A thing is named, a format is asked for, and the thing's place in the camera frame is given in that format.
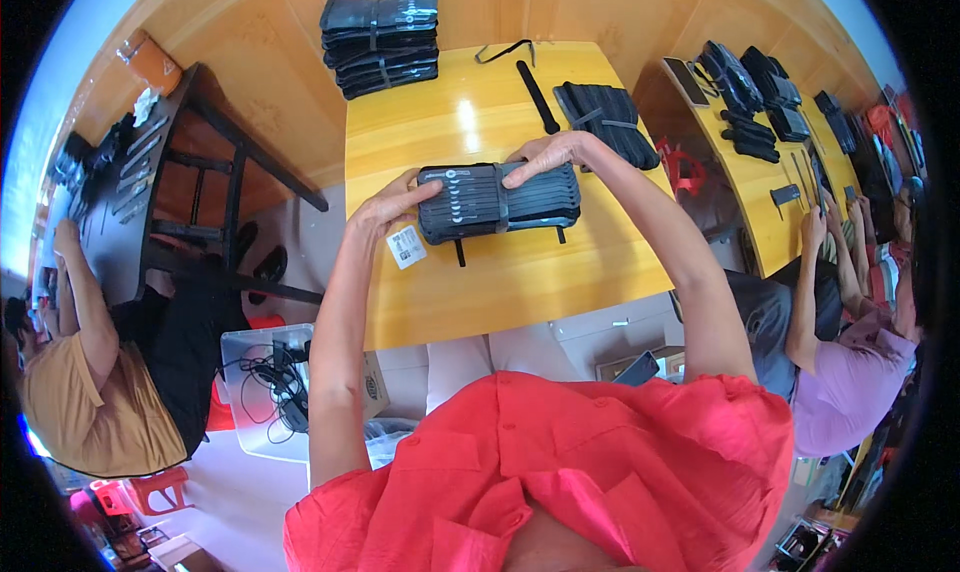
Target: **yellow table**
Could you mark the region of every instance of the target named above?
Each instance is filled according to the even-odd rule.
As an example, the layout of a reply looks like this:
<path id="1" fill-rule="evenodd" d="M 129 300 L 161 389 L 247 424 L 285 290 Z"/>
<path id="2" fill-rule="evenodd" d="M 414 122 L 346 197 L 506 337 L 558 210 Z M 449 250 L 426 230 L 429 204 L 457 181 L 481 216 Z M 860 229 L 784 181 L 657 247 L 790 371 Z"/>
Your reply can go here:
<path id="1" fill-rule="evenodd" d="M 810 140 L 813 147 L 820 155 L 823 162 L 823 169 L 826 171 L 826 177 L 830 182 L 830 190 L 836 198 L 837 206 L 840 207 L 843 219 L 847 219 L 847 194 L 844 193 L 844 187 L 853 187 L 853 191 L 858 195 L 863 195 L 860 191 L 860 181 L 857 179 L 857 173 L 854 171 L 854 164 L 850 156 L 843 152 L 840 144 L 837 142 L 831 125 L 827 122 L 827 117 L 816 101 L 810 95 L 800 93 L 803 104 L 798 108 L 799 112 L 806 120 L 806 125 L 810 127 Z"/>
<path id="2" fill-rule="evenodd" d="M 730 187 L 736 194 L 747 231 L 750 233 L 753 252 L 760 277 L 767 278 L 783 268 L 800 255 L 802 240 L 800 224 L 808 211 L 807 198 L 804 196 L 804 183 L 808 191 L 813 191 L 812 176 L 804 163 L 801 143 L 776 142 L 780 154 L 778 164 L 762 159 L 741 155 L 734 151 L 734 142 L 720 136 L 730 125 L 720 118 L 720 112 L 726 110 L 721 97 L 707 96 L 710 107 L 691 107 L 697 124 L 700 125 L 706 140 L 723 166 Z M 767 128 L 772 128 L 765 112 L 753 116 L 753 120 Z M 796 154 L 802 180 L 797 174 L 790 154 Z M 796 184 L 800 197 L 781 205 L 779 212 L 774 205 L 770 191 L 787 184 Z"/>
<path id="3" fill-rule="evenodd" d="M 495 54 L 504 45 L 491 45 Z M 351 100 L 346 110 L 346 215 L 408 168 L 502 162 L 544 123 L 517 71 L 518 49 L 474 62 L 478 48 L 444 51 L 439 78 Z M 623 84 L 594 43 L 540 43 L 534 78 L 564 130 L 553 87 Z M 637 127 L 649 137 L 643 122 Z M 661 166 L 645 174 L 670 193 Z M 565 230 L 521 230 L 426 245 L 427 257 L 400 270 L 386 245 L 373 263 L 366 350 L 382 350 L 532 325 L 630 302 L 672 288 L 650 245 L 607 188 L 578 172 L 581 217 Z"/>

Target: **dark wooden table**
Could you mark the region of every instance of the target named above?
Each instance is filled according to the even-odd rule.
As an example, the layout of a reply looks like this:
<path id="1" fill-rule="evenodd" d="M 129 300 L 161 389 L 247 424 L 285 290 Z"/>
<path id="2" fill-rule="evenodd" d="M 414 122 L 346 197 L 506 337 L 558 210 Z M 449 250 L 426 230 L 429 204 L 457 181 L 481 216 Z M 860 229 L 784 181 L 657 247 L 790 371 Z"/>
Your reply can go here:
<path id="1" fill-rule="evenodd" d="M 210 86 L 215 84 L 213 74 L 203 63 L 198 62 L 187 69 L 173 93 L 161 97 L 150 111 L 149 119 L 134 130 L 129 153 L 128 145 L 122 146 L 114 162 L 95 179 L 95 197 L 79 222 L 80 243 L 90 268 L 102 285 L 107 305 L 143 297 L 146 272 L 150 269 L 300 302 L 320 303 L 323 299 L 322 292 L 297 289 L 237 272 L 239 258 L 235 239 L 247 158 L 320 212 L 328 211 L 329 206 L 321 194 L 311 191 L 215 104 L 215 99 L 208 94 Z M 234 147 L 231 160 L 185 153 L 172 147 L 178 119 L 186 110 L 210 124 Z M 153 147 L 148 148 L 152 142 L 155 142 Z M 198 170 L 189 223 L 154 219 L 166 162 Z M 222 174 L 228 178 L 221 227 L 197 225 L 206 174 Z M 130 179 L 138 179 L 137 182 L 144 184 L 148 179 L 152 182 L 140 194 L 130 198 L 137 182 L 120 187 Z M 219 244 L 222 246 L 222 268 L 203 265 L 197 258 L 175 251 L 151 235 Z"/>

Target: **red blouse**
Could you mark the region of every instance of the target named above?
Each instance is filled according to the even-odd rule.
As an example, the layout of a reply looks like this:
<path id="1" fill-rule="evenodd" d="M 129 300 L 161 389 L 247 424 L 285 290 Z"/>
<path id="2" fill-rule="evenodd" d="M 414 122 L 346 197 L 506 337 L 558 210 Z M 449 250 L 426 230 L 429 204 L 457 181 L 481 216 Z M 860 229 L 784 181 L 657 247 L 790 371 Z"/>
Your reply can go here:
<path id="1" fill-rule="evenodd" d="M 284 523 L 300 570 L 499 570 L 524 491 L 620 566 L 743 570 L 789 482 L 784 399 L 747 378 L 555 383 L 498 372 L 457 392 L 390 465 L 315 488 Z"/>

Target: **transparent plastic box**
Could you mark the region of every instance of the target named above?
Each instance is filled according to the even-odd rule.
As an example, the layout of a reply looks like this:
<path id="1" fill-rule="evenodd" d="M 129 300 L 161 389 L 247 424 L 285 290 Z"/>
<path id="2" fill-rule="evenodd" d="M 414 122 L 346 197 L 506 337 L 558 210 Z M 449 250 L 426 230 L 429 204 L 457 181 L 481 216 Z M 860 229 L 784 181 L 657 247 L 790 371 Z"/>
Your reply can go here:
<path id="1" fill-rule="evenodd" d="M 293 350 L 303 350 L 313 336 L 313 324 L 294 324 L 227 332 L 220 337 L 220 353 L 229 395 L 233 423 L 236 425 L 240 447 L 248 454 L 284 462 L 306 463 L 308 443 L 306 433 L 295 433 L 280 420 L 276 396 L 269 386 L 258 382 L 249 372 L 240 369 L 240 358 L 263 358 L 273 353 L 274 341 L 285 343 Z M 296 371 L 309 383 L 306 362 L 295 363 Z"/>

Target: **purple shirt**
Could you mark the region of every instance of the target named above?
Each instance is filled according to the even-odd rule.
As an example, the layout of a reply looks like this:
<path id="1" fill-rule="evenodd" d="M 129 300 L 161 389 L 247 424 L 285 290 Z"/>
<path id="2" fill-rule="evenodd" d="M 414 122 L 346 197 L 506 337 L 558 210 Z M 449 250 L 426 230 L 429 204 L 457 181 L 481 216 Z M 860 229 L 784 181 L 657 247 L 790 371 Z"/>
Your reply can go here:
<path id="1" fill-rule="evenodd" d="M 874 309 L 817 347 L 816 376 L 801 370 L 793 400 L 794 453 L 822 458 L 858 446 L 897 398 L 916 343 Z"/>

